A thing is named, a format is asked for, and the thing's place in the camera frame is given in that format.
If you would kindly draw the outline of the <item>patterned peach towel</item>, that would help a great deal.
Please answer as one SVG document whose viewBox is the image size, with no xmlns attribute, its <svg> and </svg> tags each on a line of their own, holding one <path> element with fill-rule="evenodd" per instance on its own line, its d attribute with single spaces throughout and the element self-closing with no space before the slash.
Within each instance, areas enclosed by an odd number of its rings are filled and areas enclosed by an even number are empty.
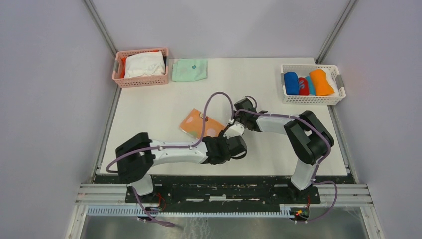
<svg viewBox="0 0 422 239">
<path fill-rule="evenodd" d="M 186 134 L 191 135 L 195 139 L 199 139 L 202 133 L 203 113 L 193 108 L 186 118 L 180 124 L 179 129 Z M 213 118 L 206 117 L 204 137 L 216 137 L 220 134 L 225 126 L 220 124 Z"/>
</svg>

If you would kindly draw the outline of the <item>blue microfiber towel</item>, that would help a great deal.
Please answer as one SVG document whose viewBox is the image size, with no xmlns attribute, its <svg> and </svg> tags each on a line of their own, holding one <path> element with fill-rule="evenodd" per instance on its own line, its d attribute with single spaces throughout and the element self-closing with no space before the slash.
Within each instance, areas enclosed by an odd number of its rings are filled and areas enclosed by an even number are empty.
<svg viewBox="0 0 422 239">
<path fill-rule="evenodd" d="M 298 95 L 299 94 L 299 80 L 295 72 L 285 72 L 284 83 L 287 95 Z"/>
</svg>

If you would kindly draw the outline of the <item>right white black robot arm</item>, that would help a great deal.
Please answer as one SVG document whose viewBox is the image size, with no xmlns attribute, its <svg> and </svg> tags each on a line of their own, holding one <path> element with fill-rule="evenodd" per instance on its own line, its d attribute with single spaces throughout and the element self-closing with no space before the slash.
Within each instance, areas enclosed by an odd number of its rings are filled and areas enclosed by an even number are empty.
<svg viewBox="0 0 422 239">
<path fill-rule="evenodd" d="M 309 110 L 298 115 L 258 112 L 248 98 L 236 102 L 234 108 L 234 120 L 246 129 L 288 137 L 298 162 L 287 195 L 293 203 L 302 202 L 308 195 L 307 189 L 314 182 L 321 161 L 328 157 L 334 146 L 332 135 Z"/>
</svg>

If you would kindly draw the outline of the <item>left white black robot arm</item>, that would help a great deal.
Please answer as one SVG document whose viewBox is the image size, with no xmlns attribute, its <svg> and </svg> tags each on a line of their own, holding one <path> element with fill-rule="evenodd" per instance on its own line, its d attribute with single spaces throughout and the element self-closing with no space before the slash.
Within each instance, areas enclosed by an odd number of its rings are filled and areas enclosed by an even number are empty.
<svg viewBox="0 0 422 239">
<path fill-rule="evenodd" d="M 207 136 L 198 144 L 189 145 L 152 140 L 148 133 L 142 132 L 115 149 L 116 172 L 121 183 L 135 187 L 138 197 L 149 203 L 157 194 L 147 174 L 151 167 L 169 163 L 218 165 L 242 159 L 246 154 L 247 145 L 241 136 Z"/>
</svg>

